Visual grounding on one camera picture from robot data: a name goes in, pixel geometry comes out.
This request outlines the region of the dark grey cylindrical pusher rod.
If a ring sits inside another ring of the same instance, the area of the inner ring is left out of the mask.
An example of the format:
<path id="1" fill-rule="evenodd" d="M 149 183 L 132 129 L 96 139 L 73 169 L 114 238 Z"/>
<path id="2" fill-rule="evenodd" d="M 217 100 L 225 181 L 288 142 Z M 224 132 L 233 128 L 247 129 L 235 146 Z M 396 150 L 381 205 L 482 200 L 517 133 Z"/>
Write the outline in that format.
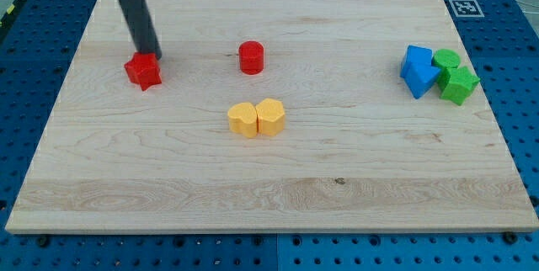
<path id="1" fill-rule="evenodd" d="M 160 60 L 162 50 L 146 0 L 118 0 L 136 51 L 154 54 Z"/>

